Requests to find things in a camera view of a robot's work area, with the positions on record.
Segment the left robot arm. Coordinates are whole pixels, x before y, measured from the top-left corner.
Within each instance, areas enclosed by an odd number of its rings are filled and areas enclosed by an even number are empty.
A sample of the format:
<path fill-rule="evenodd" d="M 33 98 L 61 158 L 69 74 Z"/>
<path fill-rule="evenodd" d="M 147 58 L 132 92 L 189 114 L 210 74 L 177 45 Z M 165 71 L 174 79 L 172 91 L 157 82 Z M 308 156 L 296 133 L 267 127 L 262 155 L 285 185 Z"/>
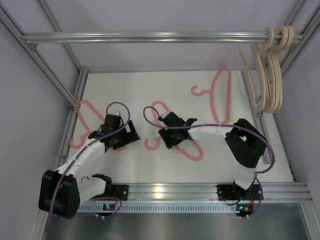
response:
<path fill-rule="evenodd" d="M 42 175 L 38 208 L 51 216 L 71 219 L 86 201 L 105 197 L 114 200 L 111 177 L 101 173 L 89 177 L 85 172 L 108 150 L 121 149 L 140 139 L 132 120 L 124 122 L 119 113 L 107 114 L 75 155 Z"/>

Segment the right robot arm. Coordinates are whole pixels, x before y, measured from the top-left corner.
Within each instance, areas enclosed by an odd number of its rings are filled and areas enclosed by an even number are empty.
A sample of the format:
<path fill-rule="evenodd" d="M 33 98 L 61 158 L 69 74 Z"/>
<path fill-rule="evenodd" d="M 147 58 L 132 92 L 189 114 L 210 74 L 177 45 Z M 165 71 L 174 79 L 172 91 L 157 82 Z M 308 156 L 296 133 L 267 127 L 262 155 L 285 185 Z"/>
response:
<path fill-rule="evenodd" d="M 231 130 L 223 130 L 222 125 L 199 124 L 196 118 L 185 121 L 172 111 L 161 114 L 158 120 L 165 125 L 158 133 L 167 149 L 185 140 L 226 144 L 238 162 L 231 194 L 243 198 L 249 193 L 255 180 L 256 167 L 268 145 L 267 140 L 246 119 L 240 118 Z"/>

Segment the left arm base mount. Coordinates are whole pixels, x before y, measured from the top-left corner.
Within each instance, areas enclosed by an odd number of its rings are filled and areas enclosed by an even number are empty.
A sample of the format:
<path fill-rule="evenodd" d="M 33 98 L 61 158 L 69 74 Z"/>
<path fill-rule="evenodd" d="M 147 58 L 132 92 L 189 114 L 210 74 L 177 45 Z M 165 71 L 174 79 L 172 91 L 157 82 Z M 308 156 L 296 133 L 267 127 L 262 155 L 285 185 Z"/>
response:
<path fill-rule="evenodd" d="M 106 188 L 107 197 L 115 197 L 122 201 L 128 200 L 129 186 L 126 184 L 112 184 Z"/>

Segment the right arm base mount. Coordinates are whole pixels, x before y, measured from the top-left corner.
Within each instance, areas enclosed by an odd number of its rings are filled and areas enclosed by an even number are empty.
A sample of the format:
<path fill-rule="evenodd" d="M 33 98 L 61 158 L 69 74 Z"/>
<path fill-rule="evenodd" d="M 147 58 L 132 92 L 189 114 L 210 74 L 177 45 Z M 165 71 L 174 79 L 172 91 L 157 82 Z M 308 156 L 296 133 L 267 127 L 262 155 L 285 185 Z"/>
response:
<path fill-rule="evenodd" d="M 235 183 L 219 184 L 217 187 L 218 199 L 221 201 L 249 201 L 251 196 L 259 200 L 262 193 L 258 184 L 252 184 L 248 189 L 243 189 Z"/>

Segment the aluminium hanging rail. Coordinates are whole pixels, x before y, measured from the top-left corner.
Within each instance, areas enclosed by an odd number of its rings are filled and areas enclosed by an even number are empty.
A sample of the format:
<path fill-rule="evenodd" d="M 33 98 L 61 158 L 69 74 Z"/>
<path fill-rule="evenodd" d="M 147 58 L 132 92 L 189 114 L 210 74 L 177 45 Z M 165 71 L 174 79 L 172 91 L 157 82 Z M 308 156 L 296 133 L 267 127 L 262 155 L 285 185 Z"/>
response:
<path fill-rule="evenodd" d="M 22 38 L 29 44 L 73 43 L 265 43 L 279 42 L 281 32 L 35 32 Z"/>

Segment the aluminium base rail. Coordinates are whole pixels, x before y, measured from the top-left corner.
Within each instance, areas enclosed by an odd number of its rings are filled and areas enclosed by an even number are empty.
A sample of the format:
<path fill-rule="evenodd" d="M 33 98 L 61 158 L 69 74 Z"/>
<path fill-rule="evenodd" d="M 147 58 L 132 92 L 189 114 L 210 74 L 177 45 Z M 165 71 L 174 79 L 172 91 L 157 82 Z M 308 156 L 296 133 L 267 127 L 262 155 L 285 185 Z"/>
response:
<path fill-rule="evenodd" d="M 306 183 L 263 182 L 263 197 L 271 203 L 310 202 Z M 133 183 L 128 185 L 128 202 L 217 202 L 218 183 Z"/>

